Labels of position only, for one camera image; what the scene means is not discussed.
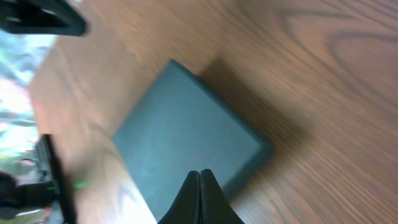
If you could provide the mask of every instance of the wooden table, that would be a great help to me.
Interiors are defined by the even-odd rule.
[[[169,58],[276,147],[231,202],[246,223],[398,222],[396,0],[85,0],[30,86],[80,223],[150,223],[111,136]]]

